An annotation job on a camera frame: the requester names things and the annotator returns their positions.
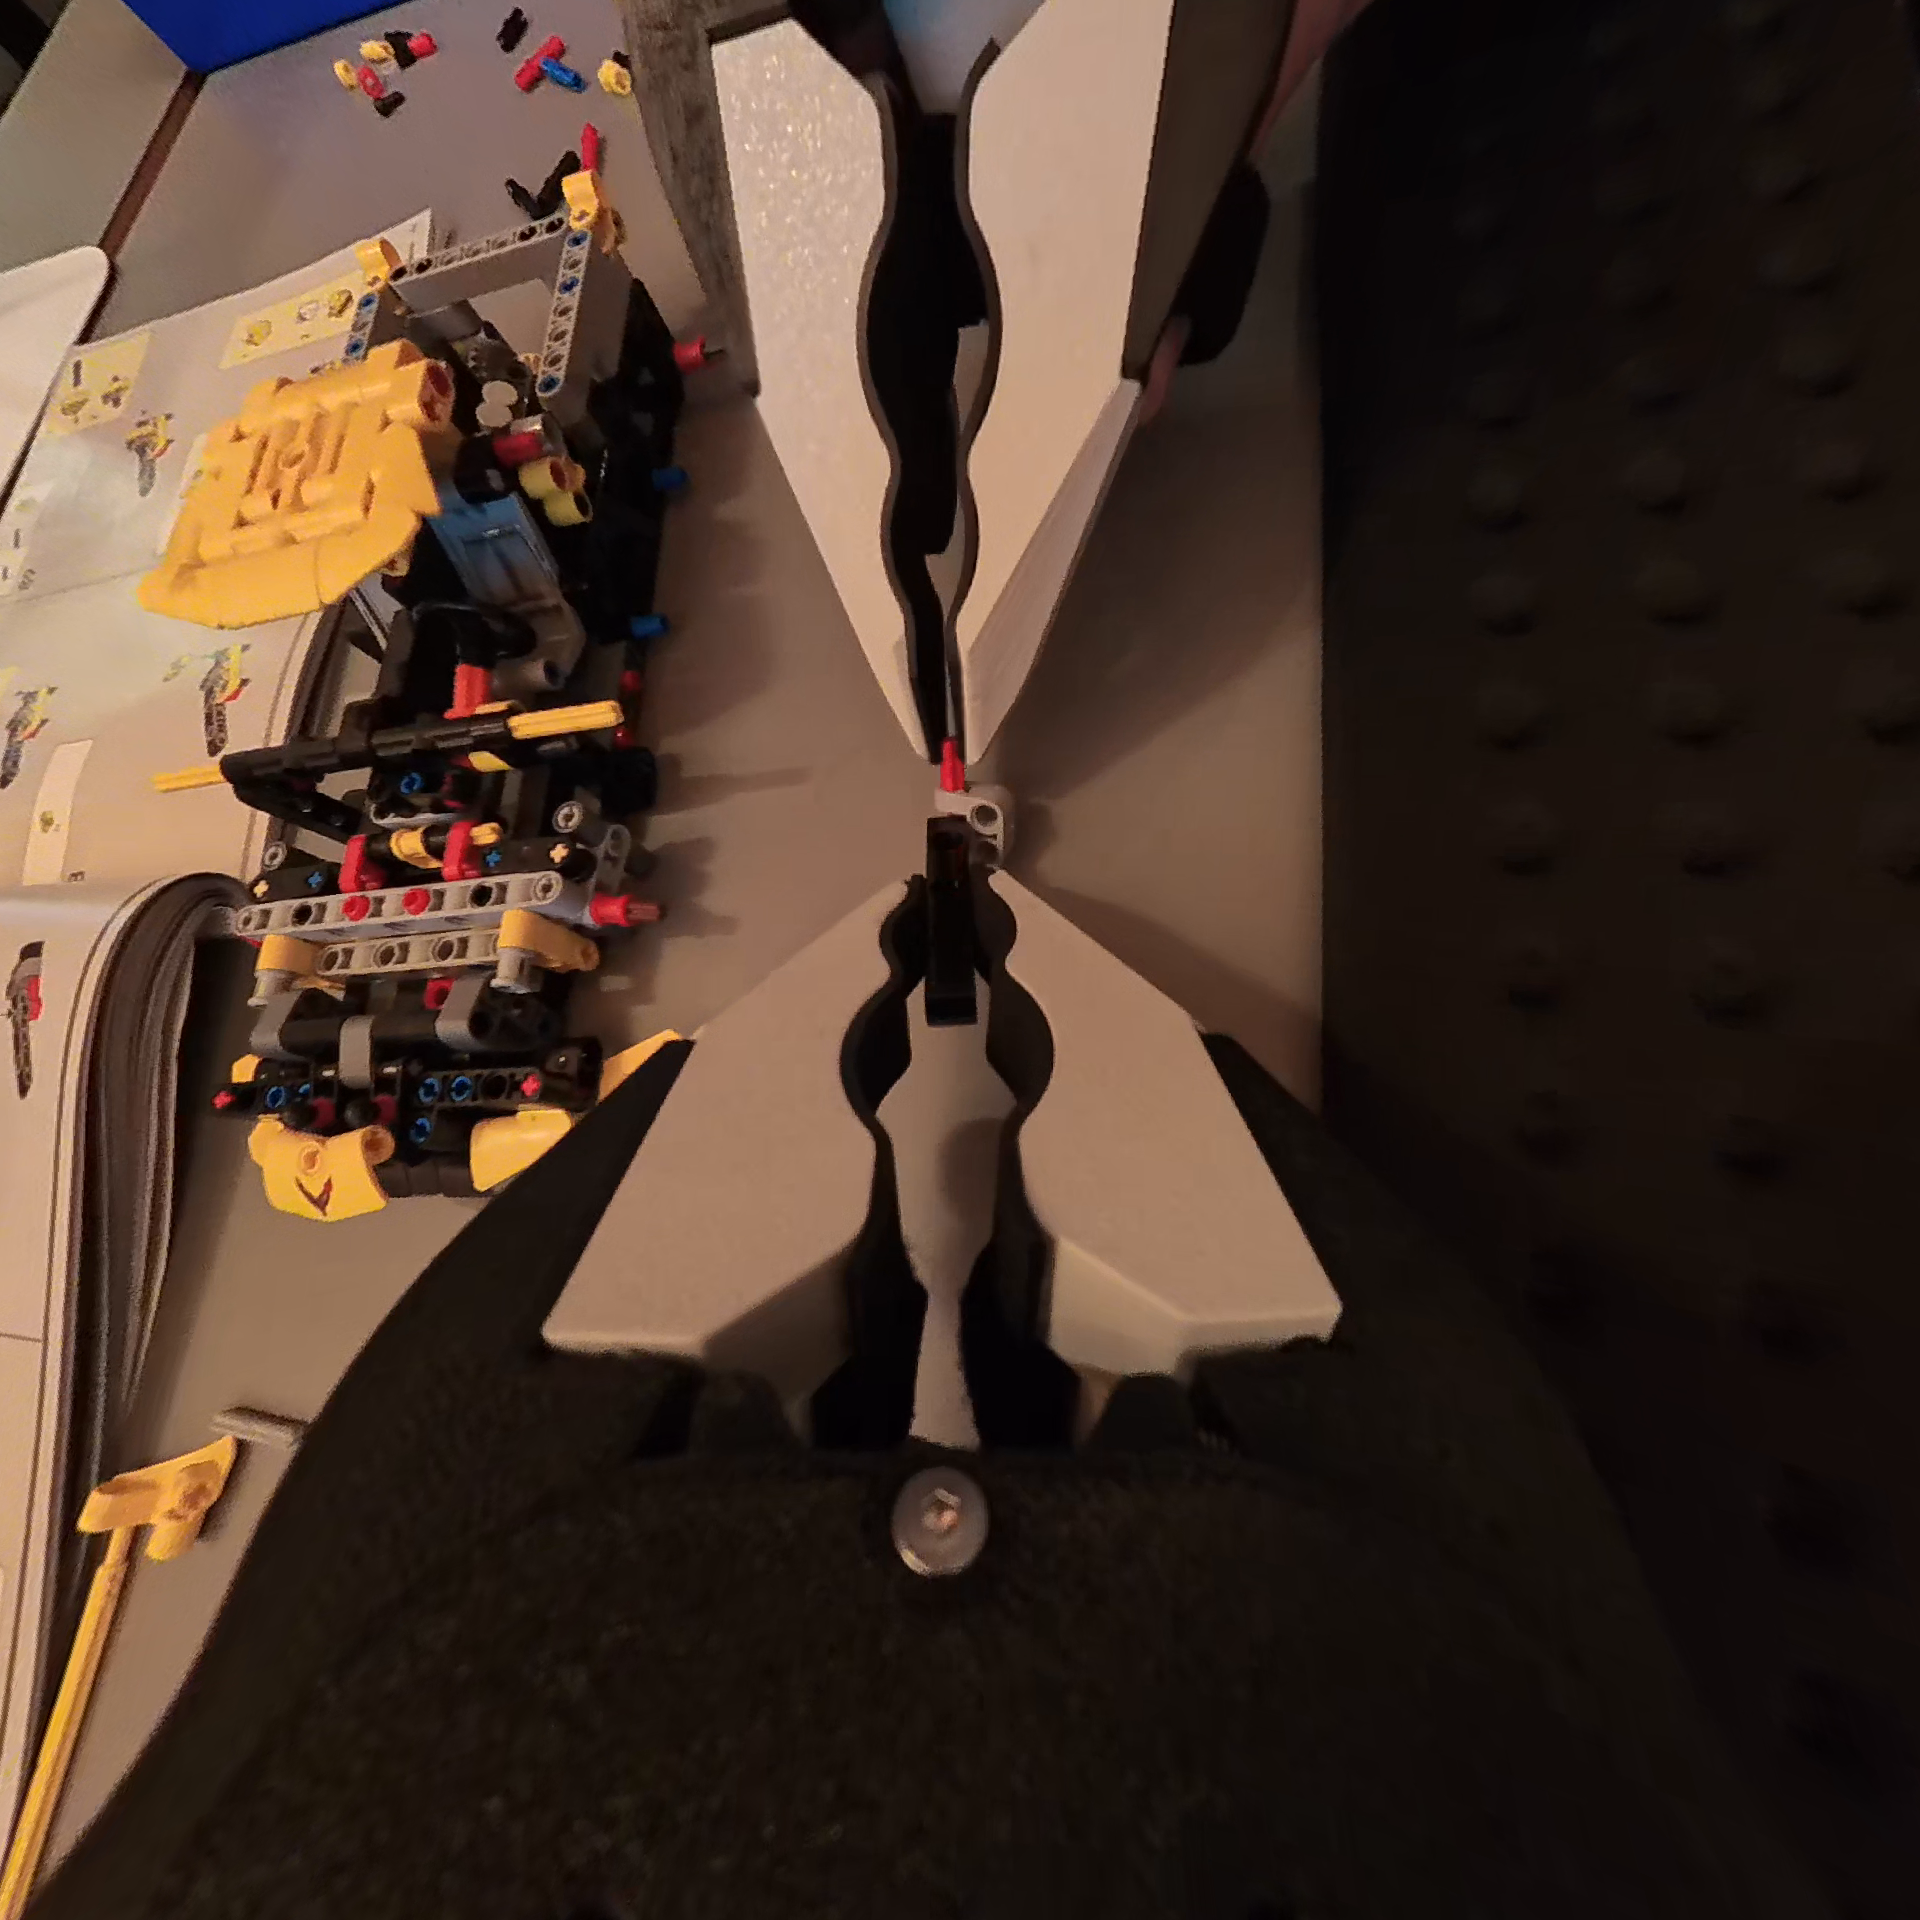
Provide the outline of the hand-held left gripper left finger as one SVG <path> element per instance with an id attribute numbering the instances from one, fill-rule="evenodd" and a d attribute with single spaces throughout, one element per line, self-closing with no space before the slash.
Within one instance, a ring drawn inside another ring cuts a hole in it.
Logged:
<path id="1" fill-rule="evenodd" d="M 899 881 L 696 1035 L 546 1345 L 754 1377 L 813 1426 L 905 1426 L 907 1252 L 881 1128 L 905 1071 Z"/>

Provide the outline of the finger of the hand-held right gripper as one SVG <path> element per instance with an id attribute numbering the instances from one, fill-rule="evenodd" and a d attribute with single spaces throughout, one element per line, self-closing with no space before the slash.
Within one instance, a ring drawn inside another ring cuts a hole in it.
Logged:
<path id="1" fill-rule="evenodd" d="M 874 371 L 899 226 L 877 7 L 629 2 L 656 171 L 736 377 L 907 743 L 948 731 L 939 616 L 901 542 L 905 458 Z"/>
<path id="2" fill-rule="evenodd" d="M 971 759 L 1034 673 L 1291 17 L 1282 2 L 1045 2 L 969 84 L 961 210 L 989 296 L 965 428 Z"/>

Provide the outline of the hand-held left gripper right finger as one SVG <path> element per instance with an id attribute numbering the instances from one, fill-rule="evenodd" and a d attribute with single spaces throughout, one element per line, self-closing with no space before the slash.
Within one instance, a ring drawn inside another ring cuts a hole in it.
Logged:
<path id="1" fill-rule="evenodd" d="M 1105 1377 L 1328 1337 L 1338 1292 L 1187 1008 L 1015 878 L 981 883 L 981 961 L 1015 1103 L 989 1247 L 1009 1334 Z"/>

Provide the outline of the black toy beam with holes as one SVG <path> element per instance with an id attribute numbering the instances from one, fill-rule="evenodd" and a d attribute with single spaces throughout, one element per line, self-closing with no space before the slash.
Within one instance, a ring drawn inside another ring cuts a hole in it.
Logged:
<path id="1" fill-rule="evenodd" d="M 923 1006 L 931 1030 L 977 1022 L 971 849 L 975 835 L 959 817 L 929 819 Z"/>

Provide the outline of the grey connector with red pin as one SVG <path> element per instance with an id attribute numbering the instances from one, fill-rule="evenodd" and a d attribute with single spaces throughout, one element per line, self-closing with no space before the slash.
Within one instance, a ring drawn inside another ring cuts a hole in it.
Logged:
<path id="1" fill-rule="evenodd" d="M 1002 872 L 1015 842 L 1015 800 L 1010 790 L 986 782 L 962 754 L 956 737 L 941 746 L 932 804 L 975 835 L 977 859 Z"/>

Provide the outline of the person's right hand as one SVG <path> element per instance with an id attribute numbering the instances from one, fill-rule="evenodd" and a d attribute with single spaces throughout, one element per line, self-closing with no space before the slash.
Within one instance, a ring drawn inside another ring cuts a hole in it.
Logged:
<path id="1" fill-rule="evenodd" d="M 1153 419 L 1178 372 L 1172 300 L 1234 164 L 1256 164 L 1363 2 L 1176 4 L 1124 371 Z"/>

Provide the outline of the small heap of coloured pins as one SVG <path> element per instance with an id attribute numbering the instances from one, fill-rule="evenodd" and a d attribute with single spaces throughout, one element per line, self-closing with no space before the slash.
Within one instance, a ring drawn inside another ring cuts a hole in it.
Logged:
<path id="1" fill-rule="evenodd" d="M 570 58 L 570 43 L 557 35 L 537 36 L 523 7 L 508 12 L 495 31 L 495 48 L 513 62 L 516 94 L 562 90 L 588 94 L 599 90 L 611 99 L 635 94 L 633 62 L 624 54 L 605 54 L 592 70 Z M 335 58 L 330 74 L 343 92 L 367 100 L 383 120 L 405 108 L 403 79 L 436 60 L 441 43 L 433 33 L 389 27 L 357 43 L 349 55 Z"/>

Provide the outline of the blue storage bin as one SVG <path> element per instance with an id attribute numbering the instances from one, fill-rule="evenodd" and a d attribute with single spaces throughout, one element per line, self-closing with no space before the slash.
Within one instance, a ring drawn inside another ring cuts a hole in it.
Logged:
<path id="1" fill-rule="evenodd" d="M 319 35 L 401 17 L 418 2 L 128 2 L 191 74 L 203 79 Z"/>

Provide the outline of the black perforated pad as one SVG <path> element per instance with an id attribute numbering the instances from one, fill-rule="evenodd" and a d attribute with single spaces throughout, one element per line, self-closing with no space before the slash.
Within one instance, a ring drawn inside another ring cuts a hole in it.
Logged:
<path id="1" fill-rule="evenodd" d="M 1916 4 L 1371 4 L 1325 1088 L 1837 1916 L 1916 1916 Z"/>

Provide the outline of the partly built yellow toy car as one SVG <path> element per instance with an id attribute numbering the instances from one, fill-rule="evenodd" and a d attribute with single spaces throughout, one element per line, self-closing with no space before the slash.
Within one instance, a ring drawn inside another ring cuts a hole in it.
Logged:
<path id="1" fill-rule="evenodd" d="M 664 914 L 640 696 L 706 359 L 629 267 L 601 155 L 586 126 L 495 236 L 363 243 L 343 347 L 210 428 L 137 590 L 218 633 L 393 601 L 335 731 L 154 779 L 274 823 L 236 914 L 253 1033 L 212 1103 L 289 1217 L 488 1196 L 675 1041 L 605 1054 L 570 1025 L 608 943 Z"/>

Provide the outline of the yellow piece with long rod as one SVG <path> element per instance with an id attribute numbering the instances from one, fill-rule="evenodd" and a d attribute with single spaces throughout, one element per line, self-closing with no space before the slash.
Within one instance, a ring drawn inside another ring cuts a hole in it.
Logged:
<path id="1" fill-rule="evenodd" d="M 29 1905 L 132 1561 L 145 1552 L 154 1564 L 167 1564 L 194 1546 L 209 1512 L 224 1495 L 237 1452 L 236 1438 L 220 1436 L 187 1454 L 117 1474 L 85 1500 L 80 1536 L 100 1538 L 104 1551 L 9 1841 L 4 1919 L 23 1916 Z"/>

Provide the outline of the open instruction booklet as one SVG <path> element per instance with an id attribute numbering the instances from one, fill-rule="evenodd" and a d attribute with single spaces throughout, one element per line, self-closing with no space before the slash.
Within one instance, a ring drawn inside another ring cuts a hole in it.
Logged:
<path id="1" fill-rule="evenodd" d="M 4 507 L 4 980 L 43 943 L 42 985 L 4 990 L 3 1115 L 3 1655 L 4 1830 L 33 1772 L 57 1607 L 82 962 L 108 897 L 161 876 L 132 828 L 136 759 L 187 767 L 201 679 L 224 641 L 137 604 L 207 432 L 263 377 L 339 356 L 367 294 L 354 248 L 242 296 L 82 345 L 55 377 Z"/>

